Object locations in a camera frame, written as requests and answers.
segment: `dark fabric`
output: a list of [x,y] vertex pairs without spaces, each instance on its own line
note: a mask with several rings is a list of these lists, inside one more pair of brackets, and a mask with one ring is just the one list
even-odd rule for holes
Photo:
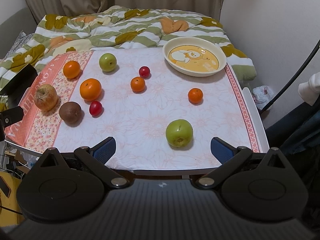
[[312,230],[320,229],[320,146],[287,156],[309,192],[302,215],[303,222]]
[[320,144],[320,97],[313,106],[302,103],[266,130],[270,147],[284,155]]

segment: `green apple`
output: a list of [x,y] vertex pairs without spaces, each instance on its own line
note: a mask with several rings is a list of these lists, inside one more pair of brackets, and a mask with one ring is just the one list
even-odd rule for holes
[[116,68],[117,59],[111,53],[103,54],[99,59],[99,66],[103,71],[110,72]]
[[165,130],[165,136],[170,145],[185,147],[193,138],[193,129],[187,120],[178,119],[169,123]]

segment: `bed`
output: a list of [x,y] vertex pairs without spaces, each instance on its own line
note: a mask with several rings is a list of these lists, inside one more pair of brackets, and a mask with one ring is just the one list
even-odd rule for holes
[[[112,6],[101,13],[78,17],[46,15],[31,40],[0,63],[0,89],[27,64],[33,65],[39,73],[59,54],[162,47],[170,39],[181,36],[218,44],[240,82],[255,78],[252,60],[232,45],[217,20],[179,10]],[[6,96],[1,96],[0,100],[6,102]]]

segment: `tangerine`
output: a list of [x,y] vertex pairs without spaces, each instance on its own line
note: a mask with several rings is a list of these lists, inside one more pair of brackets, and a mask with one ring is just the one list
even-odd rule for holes
[[141,92],[145,89],[146,82],[141,77],[135,77],[131,80],[130,86],[133,92]]
[[199,88],[193,88],[188,93],[188,98],[191,103],[198,104],[203,98],[203,93]]
[[80,73],[80,64],[74,60],[71,60],[63,66],[63,74],[66,78],[75,78]]
[[99,80],[89,78],[80,85],[80,95],[84,100],[94,101],[101,93],[101,83]]

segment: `brown kiwi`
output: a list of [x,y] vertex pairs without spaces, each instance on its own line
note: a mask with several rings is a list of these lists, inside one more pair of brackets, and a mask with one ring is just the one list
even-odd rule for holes
[[66,123],[74,123],[81,118],[81,106],[76,102],[66,102],[60,107],[59,115]]

